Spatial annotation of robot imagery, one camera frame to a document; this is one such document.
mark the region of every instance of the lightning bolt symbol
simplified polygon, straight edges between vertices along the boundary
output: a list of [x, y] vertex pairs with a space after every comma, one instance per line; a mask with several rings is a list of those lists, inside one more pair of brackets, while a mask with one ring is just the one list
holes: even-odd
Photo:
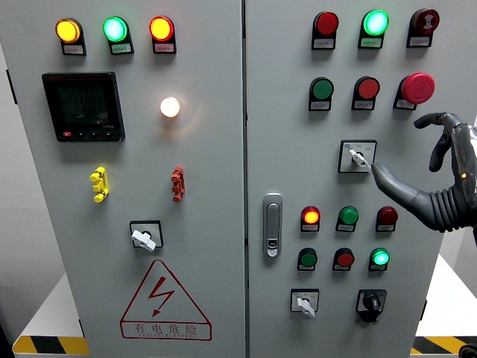
[[164, 306], [165, 302], [167, 302], [167, 300], [169, 298], [171, 298], [172, 294], [175, 292], [175, 290], [174, 290], [174, 291], [167, 291], [167, 292], [163, 292], [163, 293], [157, 293], [157, 290], [162, 286], [162, 284], [164, 282], [165, 282], [165, 277], [161, 276], [161, 278], [159, 279], [159, 281], [157, 281], [156, 286], [154, 287], [154, 289], [152, 290], [151, 294], [148, 297], [148, 298], [155, 298], [155, 297], [160, 297], [160, 296], [167, 295], [167, 297], [165, 298], [163, 303], [159, 306], [159, 308], [157, 310], [154, 310], [154, 312], [152, 314], [153, 317], [160, 314], [161, 307]]

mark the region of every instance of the emergency stop button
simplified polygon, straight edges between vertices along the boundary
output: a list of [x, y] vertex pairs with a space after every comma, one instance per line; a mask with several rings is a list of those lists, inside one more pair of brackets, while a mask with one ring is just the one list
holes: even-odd
[[436, 10], [420, 9], [409, 21], [408, 42], [406, 47], [431, 47], [432, 35], [439, 26], [439, 14]]
[[416, 72], [404, 78], [399, 84], [394, 108], [415, 110], [418, 104], [428, 101], [435, 90], [434, 78], [425, 72]]

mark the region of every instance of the red push button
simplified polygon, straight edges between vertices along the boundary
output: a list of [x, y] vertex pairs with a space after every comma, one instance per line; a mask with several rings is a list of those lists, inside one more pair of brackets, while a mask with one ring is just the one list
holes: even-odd
[[318, 15], [315, 28], [320, 34], [329, 36], [338, 30], [338, 24], [338, 17], [335, 13], [324, 12]]
[[439, 26], [439, 21], [439, 14], [436, 10], [420, 9], [411, 17], [411, 26], [415, 34], [429, 36]]
[[378, 220], [383, 225], [394, 225], [397, 218], [397, 211], [393, 207], [382, 207], [378, 212]]
[[416, 72], [408, 76], [401, 86], [402, 97], [411, 104], [428, 101], [435, 90], [434, 78], [424, 72]]
[[359, 84], [358, 93], [364, 99], [371, 99], [378, 95], [379, 82], [375, 78], [367, 78]]
[[354, 262], [353, 252], [349, 248], [340, 248], [335, 252], [333, 271], [350, 271]]

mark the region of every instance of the red indicator light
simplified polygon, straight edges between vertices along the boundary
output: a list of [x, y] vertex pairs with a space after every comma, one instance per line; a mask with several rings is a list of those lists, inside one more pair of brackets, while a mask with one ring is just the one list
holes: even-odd
[[316, 207], [306, 207], [301, 212], [301, 218], [308, 225], [316, 224], [320, 221], [320, 211]]
[[323, 12], [318, 15], [315, 28], [322, 35], [331, 35], [338, 30], [338, 17], [335, 13]]
[[349, 267], [355, 262], [355, 257], [352, 254], [342, 254], [337, 261], [339, 266]]
[[382, 207], [378, 212], [378, 220], [383, 225], [394, 225], [397, 218], [397, 211], [393, 207]]
[[166, 16], [156, 16], [149, 23], [149, 32], [155, 40], [164, 42], [174, 34], [174, 24]]
[[359, 95], [364, 99], [371, 99], [379, 93], [379, 82], [374, 78], [367, 78], [359, 84]]
[[411, 26], [416, 34], [428, 36], [439, 26], [439, 14], [436, 10], [421, 9], [411, 17]]
[[416, 72], [408, 76], [401, 86], [402, 97], [412, 104], [428, 101], [434, 94], [434, 90], [434, 78], [424, 72]]

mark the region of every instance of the yellow black hazard stripe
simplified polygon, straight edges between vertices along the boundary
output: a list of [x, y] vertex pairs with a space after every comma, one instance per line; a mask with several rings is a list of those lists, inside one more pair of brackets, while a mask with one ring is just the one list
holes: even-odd
[[89, 356], [83, 337], [20, 336], [13, 345], [17, 354], [76, 354]]
[[411, 354], [458, 354], [469, 343], [477, 344], [477, 337], [416, 337]]

